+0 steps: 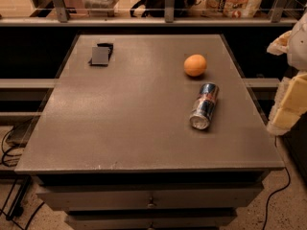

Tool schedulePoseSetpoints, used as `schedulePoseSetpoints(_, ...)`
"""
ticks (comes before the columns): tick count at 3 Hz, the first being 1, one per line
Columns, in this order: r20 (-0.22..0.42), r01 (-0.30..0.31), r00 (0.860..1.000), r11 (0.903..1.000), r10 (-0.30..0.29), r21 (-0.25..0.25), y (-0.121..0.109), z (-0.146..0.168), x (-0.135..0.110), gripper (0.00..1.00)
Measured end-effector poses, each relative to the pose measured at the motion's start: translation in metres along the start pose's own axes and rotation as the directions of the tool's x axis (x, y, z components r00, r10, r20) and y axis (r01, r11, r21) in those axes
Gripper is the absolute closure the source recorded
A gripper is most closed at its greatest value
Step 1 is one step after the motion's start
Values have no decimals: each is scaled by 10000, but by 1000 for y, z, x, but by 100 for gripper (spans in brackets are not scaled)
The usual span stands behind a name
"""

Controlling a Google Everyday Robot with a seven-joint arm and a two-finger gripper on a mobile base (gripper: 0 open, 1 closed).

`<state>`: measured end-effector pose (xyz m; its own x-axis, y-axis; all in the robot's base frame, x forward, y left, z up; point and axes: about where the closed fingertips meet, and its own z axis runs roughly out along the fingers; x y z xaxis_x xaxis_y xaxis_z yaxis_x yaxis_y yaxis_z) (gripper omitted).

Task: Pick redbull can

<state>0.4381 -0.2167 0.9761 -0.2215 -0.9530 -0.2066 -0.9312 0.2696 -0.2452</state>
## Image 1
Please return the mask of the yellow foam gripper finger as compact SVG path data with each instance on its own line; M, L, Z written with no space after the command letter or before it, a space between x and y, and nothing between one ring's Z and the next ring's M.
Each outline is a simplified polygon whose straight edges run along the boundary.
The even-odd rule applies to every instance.
M307 73L284 77L279 83L269 115L267 131L276 136L290 131L307 112Z

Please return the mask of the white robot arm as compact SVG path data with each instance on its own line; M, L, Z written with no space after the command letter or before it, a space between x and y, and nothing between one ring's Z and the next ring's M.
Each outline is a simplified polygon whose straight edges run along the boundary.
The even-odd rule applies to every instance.
M279 83L269 115L267 131L280 136L307 112L307 14L272 42L267 52L277 56L286 54L288 64L298 71L294 77L284 77Z

